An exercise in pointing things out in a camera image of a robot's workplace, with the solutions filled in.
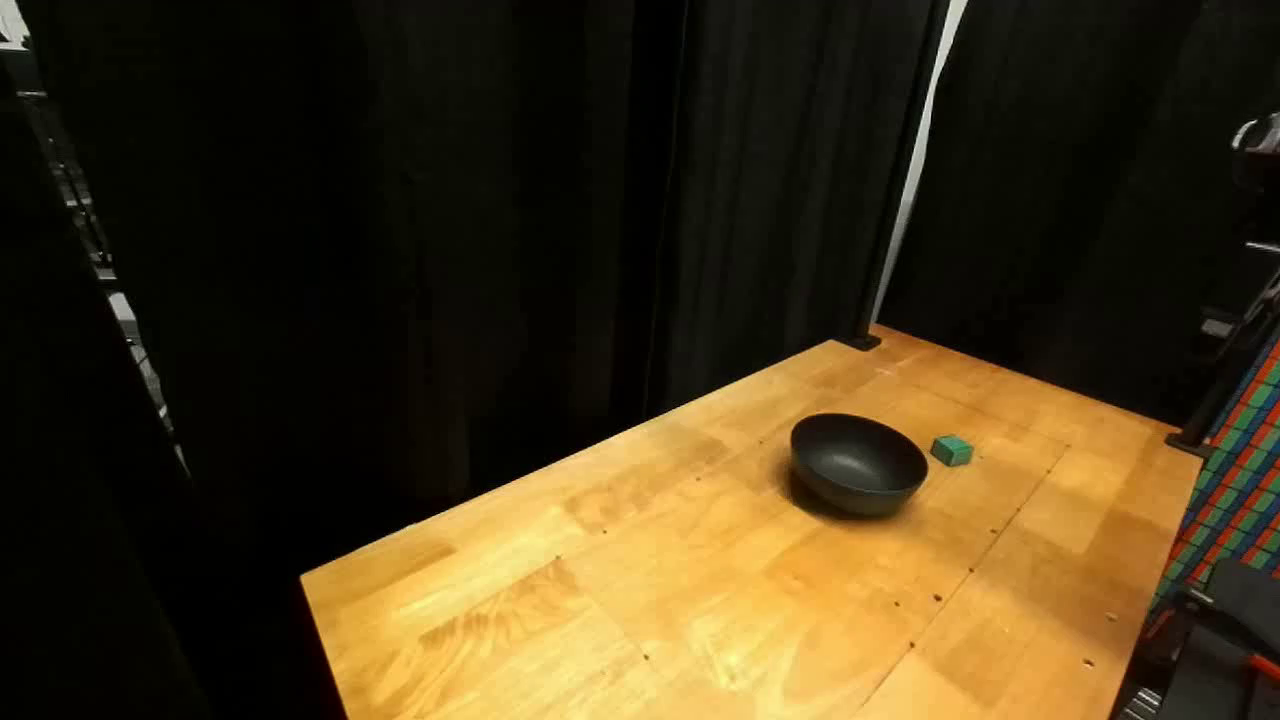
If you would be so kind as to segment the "black bowl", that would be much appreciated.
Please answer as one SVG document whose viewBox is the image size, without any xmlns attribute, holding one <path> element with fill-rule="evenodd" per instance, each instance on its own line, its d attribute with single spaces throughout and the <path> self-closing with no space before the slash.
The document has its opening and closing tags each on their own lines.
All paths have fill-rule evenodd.
<svg viewBox="0 0 1280 720">
<path fill-rule="evenodd" d="M 892 517 L 930 480 L 925 454 L 871 417 L 805 417 L 790 445 L 798 484 L 840 517 Z"/>
</svg>

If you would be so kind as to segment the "green block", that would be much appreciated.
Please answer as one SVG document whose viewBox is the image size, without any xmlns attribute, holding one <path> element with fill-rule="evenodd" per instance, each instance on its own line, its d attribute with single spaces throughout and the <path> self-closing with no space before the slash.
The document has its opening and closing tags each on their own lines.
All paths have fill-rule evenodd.
<svg viewBox="0 0 1280 720">
<path fill-rule="evenodd" d="M 948 469 L 972 463 L 977 450 L 965 436 L 936 436 L 933 455 Z"/>
</svg>

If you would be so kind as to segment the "black curtain left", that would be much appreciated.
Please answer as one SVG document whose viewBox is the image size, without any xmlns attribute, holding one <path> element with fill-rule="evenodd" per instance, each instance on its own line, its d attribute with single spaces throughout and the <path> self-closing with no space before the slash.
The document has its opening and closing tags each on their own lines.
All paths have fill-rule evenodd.
<svg viewBox="0 0 1280 720">
<path fill-rule="evenodd" d="M 18 0 L 0 720 L 334 720 L 308 569 L 846 339 L 867 0 Z"/>
</svg>

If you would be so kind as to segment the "black curtain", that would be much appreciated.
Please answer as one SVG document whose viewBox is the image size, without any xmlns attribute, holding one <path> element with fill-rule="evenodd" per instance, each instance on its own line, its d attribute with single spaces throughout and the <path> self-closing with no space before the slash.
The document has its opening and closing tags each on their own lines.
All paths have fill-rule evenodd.
<svg viewBox="0 0 1280 720">
<path fill-rule="evenodd" d="M 885 322 L 1184 420 L 1276 103 L 1280 0 L 970 0 Z"/>
<path fill-rule="evenodd" d="M 0 720 L 334 720 L 308 569 L 846 339 L 867 0 L 18 0 Z"/>
</svg>

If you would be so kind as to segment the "black curtain right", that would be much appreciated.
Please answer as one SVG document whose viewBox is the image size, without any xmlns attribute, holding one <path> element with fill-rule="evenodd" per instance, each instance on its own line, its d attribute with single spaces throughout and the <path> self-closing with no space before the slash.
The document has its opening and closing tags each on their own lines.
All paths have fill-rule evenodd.
<svg viewBox="0 0 1280 720">
<path fill-rule="evenodd" d="M 1276 103 L 1280 0 L 970 0 L 885 322 L 1184 420 Z"/>
</svg>

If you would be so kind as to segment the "black stand with red trim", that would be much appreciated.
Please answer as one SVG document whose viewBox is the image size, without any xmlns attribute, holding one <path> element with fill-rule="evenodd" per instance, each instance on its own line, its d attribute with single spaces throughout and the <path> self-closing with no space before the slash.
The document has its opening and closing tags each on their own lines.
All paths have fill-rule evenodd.
<svg viewBox="0 0 1280 720">
<path fill-rule="evenodd" d="M 1280 720 L 1280 580 L 1216 563 L 1167 591 L 1107 720 Z"/>
</svg>

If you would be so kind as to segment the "black corner post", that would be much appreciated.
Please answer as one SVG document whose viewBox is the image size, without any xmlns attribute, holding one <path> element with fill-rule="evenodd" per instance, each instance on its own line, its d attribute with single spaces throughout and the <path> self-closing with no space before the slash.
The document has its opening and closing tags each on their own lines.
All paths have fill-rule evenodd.
<svg viewBox="0 0 1280 720">
<path fill-rule="evenodd" d="M 856 89 L 847 99 L 847 269 L 846 339 L 876 349 L 871 305 L 890 266 L 897 207 L 921 133 L 948 0 L 867 0 Z"/>
</svg>

